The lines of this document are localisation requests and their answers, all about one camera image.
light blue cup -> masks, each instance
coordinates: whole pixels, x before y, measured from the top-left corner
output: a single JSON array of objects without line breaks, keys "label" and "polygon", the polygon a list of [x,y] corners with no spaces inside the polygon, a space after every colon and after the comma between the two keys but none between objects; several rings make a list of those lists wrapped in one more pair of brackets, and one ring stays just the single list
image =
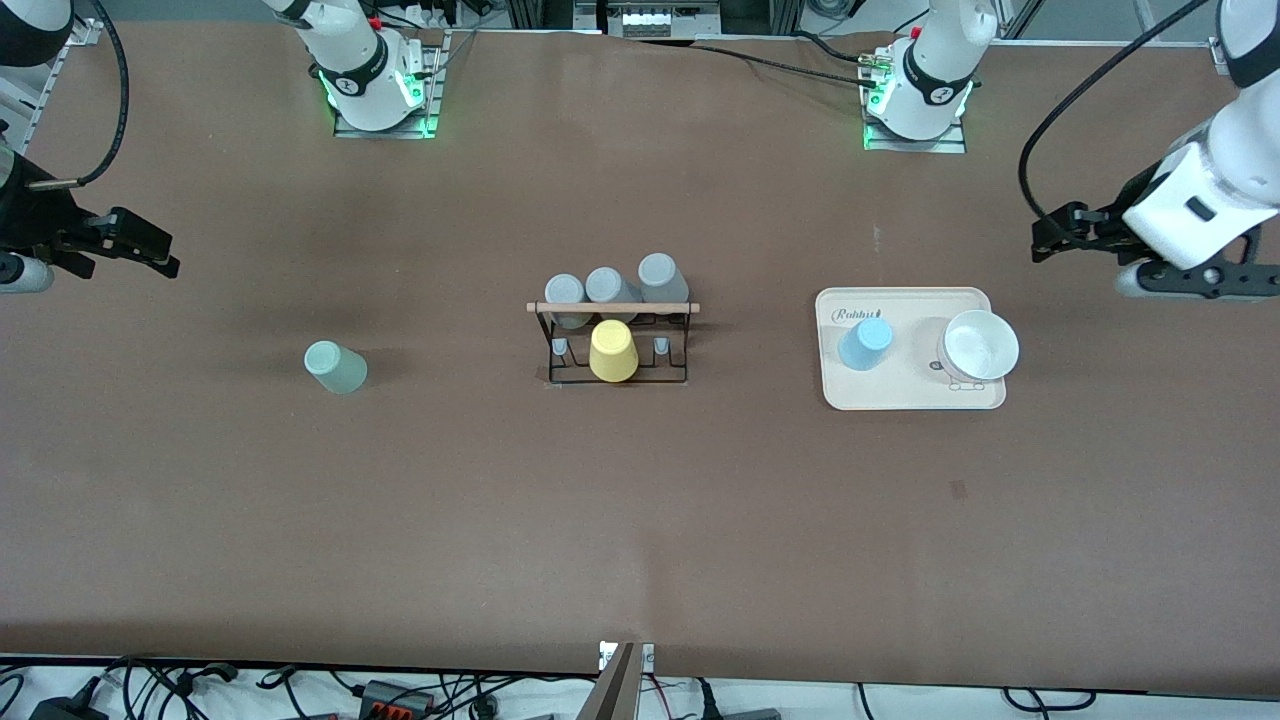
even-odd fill
[{"label": "light blue cup", "polygon": [[364,357],[328,340],[308,347],[302,364],[325,389],[335,395],[355,391],[369,375],[369,365]]},{"label": "light blue cup", "polygon": [[893,328],[879,318],[867,318],[840,338],[840,361],[852,370],[881,364],[893,342]]}]

red cable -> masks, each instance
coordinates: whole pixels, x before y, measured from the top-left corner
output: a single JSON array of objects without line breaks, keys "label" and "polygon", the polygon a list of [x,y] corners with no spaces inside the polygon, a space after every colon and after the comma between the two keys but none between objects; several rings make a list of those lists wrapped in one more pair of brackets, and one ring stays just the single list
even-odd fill
[{"label": "red cable", "polygon": [[676,716],[671,714],[671,706],[667,705],[667,693],[662,692],[662,683],[658,682],[658,676],[650,674],[649,682],[653,683],[653,689],[658,691],[658,700],[662,701],[662,707],[667,711],[667,720],[676,720]]}]

blue cup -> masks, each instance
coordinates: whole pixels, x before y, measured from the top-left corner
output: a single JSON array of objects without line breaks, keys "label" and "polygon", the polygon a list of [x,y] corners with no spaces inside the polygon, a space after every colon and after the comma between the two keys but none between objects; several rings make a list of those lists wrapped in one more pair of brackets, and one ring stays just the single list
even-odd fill
[{"label": "blue cup", "polygon": [[870,370],[881,364],[892,342],[893,328],[888,323],[867,318],[840,338],[840,361],[852,370]]}]

black wire rack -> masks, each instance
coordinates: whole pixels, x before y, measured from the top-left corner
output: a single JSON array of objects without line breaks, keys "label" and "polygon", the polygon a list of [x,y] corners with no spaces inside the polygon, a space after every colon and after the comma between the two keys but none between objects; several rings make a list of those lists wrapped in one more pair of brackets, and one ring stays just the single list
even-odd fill
[{"label": "black wire rack", "polygon": [[[530,302],[525,310],[538,318],[547,341],[547,382],[552,384],[645,384],[689,382],[689,327],[701,311],[696,302]],[[553,314],[590,314],[581,328],[564,329]],[[603,316],[630,315],[640,365],[623,383],[608,383],[590,368],[591,331]],[[660,340],[666,352],[659,352]]]}]

white floor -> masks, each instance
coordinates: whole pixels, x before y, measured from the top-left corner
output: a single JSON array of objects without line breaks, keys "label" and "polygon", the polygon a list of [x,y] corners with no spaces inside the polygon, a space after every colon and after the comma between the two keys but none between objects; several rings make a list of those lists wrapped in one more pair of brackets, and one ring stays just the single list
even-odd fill
[{"label": "white floor", "polygon": [[[92,667],[32,667],[20,670],[26,687],[13,707],[4,714],[6,720],[26,720],[36,703],[49,697],[70,697],[95,674]],[[195,703],[210,720],[297,720],[283,688],[264,691],[255,685],[265,671],[246,670],[232,684],[201,680]],[[381,673],[342,673],[348,683],[366,683],[380,679],[404,687],[434,685],[435,675],[396,675]],[[113,673],[114,679],[120,673]],[[131,692],[138,693],[146,673],[134,670]],[[453,682],[456,675],[445,675]],[[676,683],[664,688],[671,705],[671,716],[692,714],[701,717],[703,700],[696,682],[689,678],[662,678],[663,683]],[[758,680],[712,679],[722,714],[748,710],[776,708],[783,720],[865,720],[858,703],[856,688],[845,683],[772,683]],[[343,719],[358,716],[360,701],[339,687],[326,673],[298,673],[292,680],[302,708],[314,716],[338,714]],[[13,691],[13,683],[0,688],[0,705]],[[667,720],[662,702],[648,680],[643,684],[639,720]],[[558,720],[577,716],[591,684],[585,680],[544,683],[522,680],[495,693],[500,720],[529,720],[554,715]],[[1082,700],[1071,693],[1042,693],[1047,703],[1069,705]],[[443,700],[436,694],[438,701]],[[93,707],[111,720],[125,719],[120,689],[109,682],[99,685]],[[1001,698],[1000,691],[987,688],[941,688],[916,685],[868,685],[867,700],[876,720],[1039,720],[1020,712]],[[1027,703],[1029,697],[1020,696]],[[150,706],[147,719],[156,717],[159,698]],[[1101,694],[1092,707],[1076,712],[1052,715],[1061,720],[1280,720],[1280,703],[1271,701],[1210,700],[1139,694]],[[186,717],[180,703],[172,702],[165,714],[169,720]],[[466,719],[460,711],[456,717]]]}]

